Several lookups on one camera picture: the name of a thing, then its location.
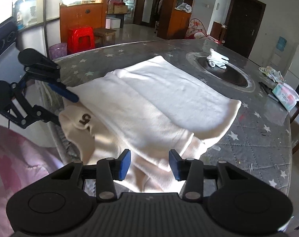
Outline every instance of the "wooden cabinet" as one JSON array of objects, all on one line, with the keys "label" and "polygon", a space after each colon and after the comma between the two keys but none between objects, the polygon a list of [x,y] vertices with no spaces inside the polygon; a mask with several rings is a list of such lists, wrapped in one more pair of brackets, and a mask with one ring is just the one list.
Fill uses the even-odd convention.
[{"label": "wooden cabinet", "polygon": [[67,42],[68,30],[74,27],[106,26],[108,0],[60,0],[61,42]]},{"label": "wooden cabinet", "polygon": [[163,39],[183,39],[185,37],[191,13],[175,9],[182,2],[193,7],[194,0],[163,0],[158,37]]},{"label": "wooden cabinet", "polygon": [[68,30],[73,27],[90,26],[92,28],[105,27],[103,4],[83,4],[60,7],[61,42],[67,42]]}]

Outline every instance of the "red plastic stool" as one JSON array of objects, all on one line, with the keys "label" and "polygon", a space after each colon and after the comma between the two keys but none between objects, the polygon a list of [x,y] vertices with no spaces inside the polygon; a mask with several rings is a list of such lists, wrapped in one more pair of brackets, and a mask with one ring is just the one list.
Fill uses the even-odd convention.
[{"label": "red plastic stool", "polygon": [[77,53],[95,48],[92,27],[72,28],[68,30],[67,53]]}]

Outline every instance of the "wooden stool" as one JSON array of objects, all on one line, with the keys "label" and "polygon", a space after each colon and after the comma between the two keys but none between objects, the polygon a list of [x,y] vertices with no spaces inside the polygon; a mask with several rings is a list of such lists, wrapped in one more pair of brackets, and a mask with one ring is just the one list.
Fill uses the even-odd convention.
[{"label": "wooden stool", "polygon": [[115,32],[115,29],[94,28],[94,36],[102,38],[103,46],[115,44]]}]

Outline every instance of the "white cloth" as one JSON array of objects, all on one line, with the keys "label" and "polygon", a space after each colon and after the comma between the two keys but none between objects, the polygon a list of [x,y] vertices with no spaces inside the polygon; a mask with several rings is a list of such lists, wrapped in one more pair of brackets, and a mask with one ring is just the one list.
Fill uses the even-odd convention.
[{"label": "white cloth", "polygon": [[[241,105],[161,56],[69,90],[81,103],[65,101],[59,119],[66,137],[85,164],[130,149],[132,164],[120,183],[132,191],[179,192],[183,182],[173,177],[169,150],[198,159],[226,133]],[[85,114],[90,119],[83,124]]]},{"label": "white cloth", "polygon": [[211,67],[218,66],[221,69],[226,69],[226,64],[228,63],[228,57],[210,49],[210,55],[207,57],[209,65]]}]

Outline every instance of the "printed number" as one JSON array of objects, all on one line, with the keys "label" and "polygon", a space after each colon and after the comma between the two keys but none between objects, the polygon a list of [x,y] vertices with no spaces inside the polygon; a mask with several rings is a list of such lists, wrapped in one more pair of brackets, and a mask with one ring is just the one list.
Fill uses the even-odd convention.
[{"label": "printed number", "polygon": [[89,123],[90,119],[91,116],[89,114],[83,114],[82,120],[80,120],[79,122],[83,125],[86,125],[87,123]]}]

